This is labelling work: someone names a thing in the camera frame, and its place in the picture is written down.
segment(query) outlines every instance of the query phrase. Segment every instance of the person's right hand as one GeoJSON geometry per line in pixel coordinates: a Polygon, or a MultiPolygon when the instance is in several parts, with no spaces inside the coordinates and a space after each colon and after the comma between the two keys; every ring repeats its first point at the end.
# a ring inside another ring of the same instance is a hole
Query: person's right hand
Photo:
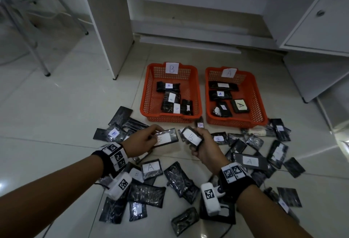
{"type": "Polygon", "coordinates": [[[213,174],[218,174],[223,166],[228,165],[231,162],[221,152],[219,146],[213,140],[208,130],[203,128],[195,128],[194,130],[203,136],[204,141],[197,151],[193,146],[190,146],[192,155],[198,157],[213,174]]]}

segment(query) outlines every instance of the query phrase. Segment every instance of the metal stool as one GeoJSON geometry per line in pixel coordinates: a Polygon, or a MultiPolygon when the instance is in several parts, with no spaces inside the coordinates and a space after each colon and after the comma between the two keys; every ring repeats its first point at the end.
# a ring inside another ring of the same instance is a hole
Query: metal stool
{"type": "MultiPolygon", "coordinates": [[[[20,35],[24,40],[25,45],[33,55],[34,59],[37,60],[37,62],[39,63],[44,75],[49,77],[51,74],[46,68],[43,60],[40,58],[38,52],[36,51],[37,41],[35,41],[34,45],[32,45],[29,37],[25,32],[25,28],[22,26],[21,22],[18,20],[18,16],[19,16],[25,22],[28,22],[30,24],[29,18],[24,9],[29,4],[37,1],[39,0],[20,0],[20,1],[0,0],[0,9],[5,14],[5,16],[11,21],[11,23],[15,26],[15,28],[18,30],[18,32],[20,33],[20,35]]],[[[85,33],[85,35],[88,35],[88,31],[86,30],[85,26],[78,20],[78,18],[67,6],[67,4],[65,4],[63,0],[58,0],[58,1],[62,4],[62,6],[66,9],[66,11],[71,15],[72,19],[81,28],[81,30],[85,33]]]]}

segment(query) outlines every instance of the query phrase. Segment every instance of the basket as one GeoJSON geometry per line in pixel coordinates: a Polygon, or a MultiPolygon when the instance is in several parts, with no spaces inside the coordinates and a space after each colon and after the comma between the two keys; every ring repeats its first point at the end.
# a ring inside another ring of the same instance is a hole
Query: basket
{"type": "Polygon", "coordinates": [[[221,77],[222,71],[229,67],[206,68],[205,71],[205,96],[206,96],[206,121],[209,124],[232,126],[239,128],[253,128],[256,125],[267,125],[268,117],[265,113],[262,98],[259,94],[257,82],[253,74],[250,72],[237,70],[233,78],[221,77]],[[212,114],[213,109],[216,107],[216,101],[210,101],[208,96],[208,82],[209,81],[222,81],[228,83],[235,83],[239,86],[239,91],[231,91],[233,99],[244,99],[249,113],[234,113],[234,110],[228,102],[228,107],[233,113],[233,117],[221,118],[212,114]]]}
{"type": "Polygon", "coordinates": [[[149,121],[191,123],[202,115],[198,70],[191,65],[179,63],[178,74],[165,73],[166,62],[163,64],[149,64],[144,82],[141,101],[141,114],[149,121]],[[163,81],[180,83],[181,99],[193,101],[193,116],[161,111],[164,93],[156,91],[156,82],[163,81]]]}

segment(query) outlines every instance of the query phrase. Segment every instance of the hand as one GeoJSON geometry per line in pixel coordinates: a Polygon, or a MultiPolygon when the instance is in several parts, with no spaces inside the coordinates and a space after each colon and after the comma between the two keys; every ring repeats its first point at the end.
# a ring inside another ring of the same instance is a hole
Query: hand
{"type": "Polygon", "coordinates": [[[195,128],[194,130],[203,136],[204,141],[197,151],[195,150],[195,147],[190,146],[192,155],[198,157],[213,174],[218,174],[223,166],[228,165],[231,162],[221,152],[219,146],[213,140],[208,130],[204,128],[195,128]]]}
{"type": "Polygon", "coordinates": [[[157,131],[163,132],[159,125],[153,124],[143,130],[137,131],[121,144],[128,157],[137,157],[149,150],[157,143],[157,131]]]}

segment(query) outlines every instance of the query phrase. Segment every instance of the person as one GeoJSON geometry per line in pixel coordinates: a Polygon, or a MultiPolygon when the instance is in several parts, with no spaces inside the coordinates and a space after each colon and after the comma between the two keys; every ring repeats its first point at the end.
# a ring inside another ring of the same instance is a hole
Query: person
{"type": "MultiPolygon", "coordinates": [[[[279,205],[261,192],[250,177],[245,176],[228,184],[222,174],[222,168],[231,162],[206,129],[196,130],[203,136],[204,142],[198,151],[191,146],[192,154],[225,182],[224,191],[235,197],[239,212],[254,237],[312,237],[279,205]]],[[[158,125],[151,125],[123,141],[122,146],[126,155],[136,157],[148,152],[157,142],[155,135],[157,131],[163,129],[158,125]]],[[[1,236],[34,237],[53,222],[102,175],[109,172],[106,171],[106,167],[110,164],[101,152],[96,151],[81,161],[0,197],[1,236]]]]}

